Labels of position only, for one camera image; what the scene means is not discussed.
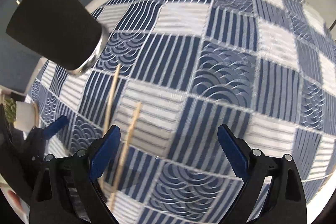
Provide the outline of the left hand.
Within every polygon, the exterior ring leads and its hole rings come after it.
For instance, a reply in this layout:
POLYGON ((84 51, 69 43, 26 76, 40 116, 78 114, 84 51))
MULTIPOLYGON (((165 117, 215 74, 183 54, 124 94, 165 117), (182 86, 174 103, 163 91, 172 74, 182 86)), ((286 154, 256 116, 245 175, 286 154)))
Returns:
POLYGON ((10 189, 5 189, 5 196, 15 212, 23 212, 21 200, 15 192, 10 189))

